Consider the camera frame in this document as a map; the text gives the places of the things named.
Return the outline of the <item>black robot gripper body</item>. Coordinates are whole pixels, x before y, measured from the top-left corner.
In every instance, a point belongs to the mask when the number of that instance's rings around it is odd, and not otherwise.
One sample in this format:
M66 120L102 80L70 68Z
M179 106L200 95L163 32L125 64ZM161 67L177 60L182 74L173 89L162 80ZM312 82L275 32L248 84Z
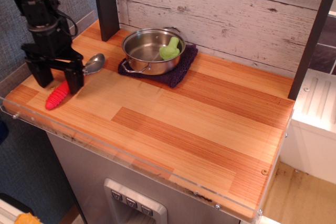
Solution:
M23 44L25 60L42 62L51 70L83 70L83 56L72 48L73 34L68 26L28 26L34 42Z

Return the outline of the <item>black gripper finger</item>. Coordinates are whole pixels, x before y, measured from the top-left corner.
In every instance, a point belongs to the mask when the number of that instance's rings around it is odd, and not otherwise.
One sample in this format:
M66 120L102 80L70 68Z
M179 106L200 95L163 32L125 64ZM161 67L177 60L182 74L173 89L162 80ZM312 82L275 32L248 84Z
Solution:
M26 60L29 70L34 76L37 83L45 88L53 81L53 75L51 69L42 62L34 62L31 60Z
M84 85L84 74L81 69L67 69L65 77L71 94L76 94Z

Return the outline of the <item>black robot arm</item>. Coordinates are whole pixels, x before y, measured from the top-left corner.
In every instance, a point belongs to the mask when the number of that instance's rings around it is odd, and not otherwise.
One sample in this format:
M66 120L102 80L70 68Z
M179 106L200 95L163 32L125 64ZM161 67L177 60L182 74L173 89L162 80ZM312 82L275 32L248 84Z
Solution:
M83 56L72 48L68 26L71 18L58 9L59 0L14 0L21 15L26 18L32 34L32 44L22 44L25 61L41 87L53 81L51 71L65 74L70 93L76 94L84 85Z

